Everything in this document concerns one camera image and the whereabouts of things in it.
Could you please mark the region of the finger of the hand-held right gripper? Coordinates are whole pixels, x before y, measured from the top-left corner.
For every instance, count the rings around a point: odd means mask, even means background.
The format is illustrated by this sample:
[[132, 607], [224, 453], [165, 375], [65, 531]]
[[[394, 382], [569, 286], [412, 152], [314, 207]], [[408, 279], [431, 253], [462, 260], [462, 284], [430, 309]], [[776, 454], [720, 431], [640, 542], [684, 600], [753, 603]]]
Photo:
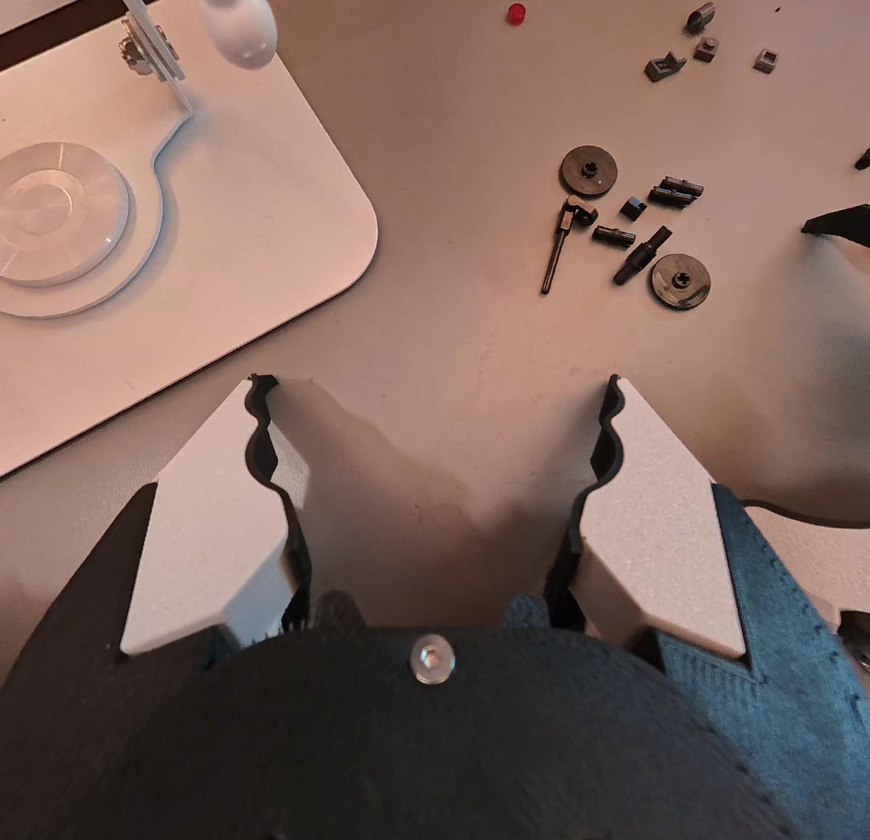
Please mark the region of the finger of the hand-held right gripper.
[[761, 500], [743, 506], [821, 615], [869, 612], [869, 522], [802, 515]]

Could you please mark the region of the black wedge-shaped part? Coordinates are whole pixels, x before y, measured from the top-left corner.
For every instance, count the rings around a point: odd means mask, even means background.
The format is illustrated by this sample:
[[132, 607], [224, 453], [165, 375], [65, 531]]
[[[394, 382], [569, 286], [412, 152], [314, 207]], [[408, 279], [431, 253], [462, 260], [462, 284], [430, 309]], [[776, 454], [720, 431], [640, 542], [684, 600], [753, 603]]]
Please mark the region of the black wedge-shaped part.
[[868, 248], [870, 247], [869, 215], [869, 204], [858, 204], [811, 218], [802, 225], [800, 232], [813, 236], [844, 238]]

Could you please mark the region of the white book stand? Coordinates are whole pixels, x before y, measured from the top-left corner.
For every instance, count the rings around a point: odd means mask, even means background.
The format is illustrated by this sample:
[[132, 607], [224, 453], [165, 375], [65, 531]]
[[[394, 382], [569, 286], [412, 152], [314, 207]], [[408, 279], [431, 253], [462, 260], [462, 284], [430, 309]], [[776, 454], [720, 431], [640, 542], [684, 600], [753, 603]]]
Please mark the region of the white book stand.
[[2, 34], [2, 475], [344, 291], [372, 204], [267, 0]]

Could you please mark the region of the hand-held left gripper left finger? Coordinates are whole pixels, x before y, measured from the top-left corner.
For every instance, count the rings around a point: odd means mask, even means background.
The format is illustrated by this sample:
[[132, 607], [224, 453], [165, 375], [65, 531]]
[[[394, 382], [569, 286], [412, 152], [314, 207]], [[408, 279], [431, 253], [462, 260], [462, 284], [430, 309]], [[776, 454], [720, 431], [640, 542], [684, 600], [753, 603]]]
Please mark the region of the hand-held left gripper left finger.
[[121, 650], [207, 628], [234, 649], [305, 625], [298, 511], [310, 467], [273, 423], [273, 375], [241, 382], [158, 475]]

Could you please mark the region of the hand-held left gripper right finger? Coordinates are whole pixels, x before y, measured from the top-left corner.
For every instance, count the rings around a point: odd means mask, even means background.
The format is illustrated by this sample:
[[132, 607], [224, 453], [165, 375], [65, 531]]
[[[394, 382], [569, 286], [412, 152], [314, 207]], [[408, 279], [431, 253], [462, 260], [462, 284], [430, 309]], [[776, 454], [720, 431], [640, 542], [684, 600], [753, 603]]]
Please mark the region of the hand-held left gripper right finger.
[[604, 389], [594, 481], [571, 505], [546, 576], [553, 628], [631, 648], [650, 630], [723, 658], [745, 636], [714, 480], [626, 378]]

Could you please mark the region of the cluster of black lego pieces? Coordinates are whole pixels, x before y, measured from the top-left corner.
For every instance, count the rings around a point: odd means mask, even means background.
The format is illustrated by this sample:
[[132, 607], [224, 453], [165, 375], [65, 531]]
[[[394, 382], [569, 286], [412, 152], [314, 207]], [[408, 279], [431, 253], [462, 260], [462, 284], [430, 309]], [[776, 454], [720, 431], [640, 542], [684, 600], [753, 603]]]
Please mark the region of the cluster of black lego pieces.
[[[540, 295], [547, 296], [551, 290], [561, 252], [574, 225], [582, 229], [593, 227], [593, 240], [611, 247], [632, 250], [614, 274], [615, 286], [624, 286], [644, 271], [667, 242], [672, 231], [659, 227], [646, 241], [638, 242], [634, 233], [619, 228], [598, 225], [598, 209], [590, 202], [608, 193], [618, 178], [618, 167], [613, 155], [598, 146], [578, 146], [571, 149], [560, 164], [560, 179], [568, 190], [554, 229], [553, 247], [546, 266]], [[665, 177], [648, 193], [648, 199], [665, 207], [684, 208], [699, 199], [705, 188], [700, 184]], [[631, 196], [619, 213], [634, 223], [646, 211], [647, 203]]]

